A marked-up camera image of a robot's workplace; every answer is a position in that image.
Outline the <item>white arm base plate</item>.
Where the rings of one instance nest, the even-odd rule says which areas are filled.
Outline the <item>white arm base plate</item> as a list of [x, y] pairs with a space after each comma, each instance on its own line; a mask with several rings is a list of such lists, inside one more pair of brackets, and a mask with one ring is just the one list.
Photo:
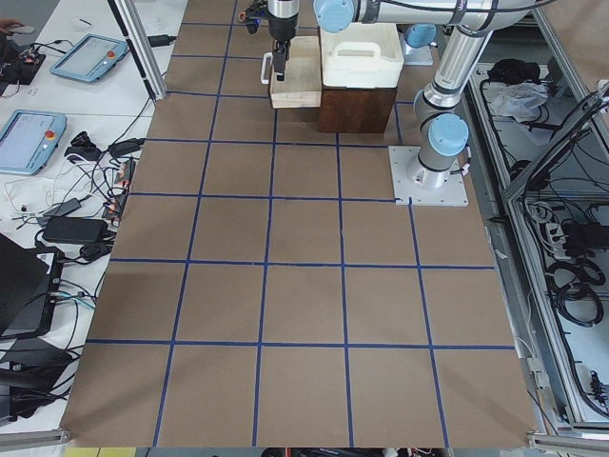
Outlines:
[[419, 161], [420, 147], [390, 146], [389, 165], [397, 205], [467, 207], [464, 178], [457, 158], [451, 168], [431, 171]]

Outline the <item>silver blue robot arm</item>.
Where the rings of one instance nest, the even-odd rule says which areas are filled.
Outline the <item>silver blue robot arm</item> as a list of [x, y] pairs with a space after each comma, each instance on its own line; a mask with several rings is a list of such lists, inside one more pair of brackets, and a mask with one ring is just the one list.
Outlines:
[[445, 184], [469, 130], [453, 113], [474, 66], [494, 30], [518, 22], [534, 1], [315, 1], [318, 25], [338, 32], [352, 23], [447, 25], [453, 28], [434, 78], [415, 101], [422, 146], [406, 166], [413, 184], [437, 189]]

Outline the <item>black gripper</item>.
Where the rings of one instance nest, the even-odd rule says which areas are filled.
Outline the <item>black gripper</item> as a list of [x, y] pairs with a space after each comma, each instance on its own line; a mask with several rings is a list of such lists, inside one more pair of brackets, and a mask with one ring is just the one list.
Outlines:
[[290, 40], [298, 28], [299, 0], [268, 0], [268, 24], [274, 42], [272, 59], [277, 79], [285, 79]]

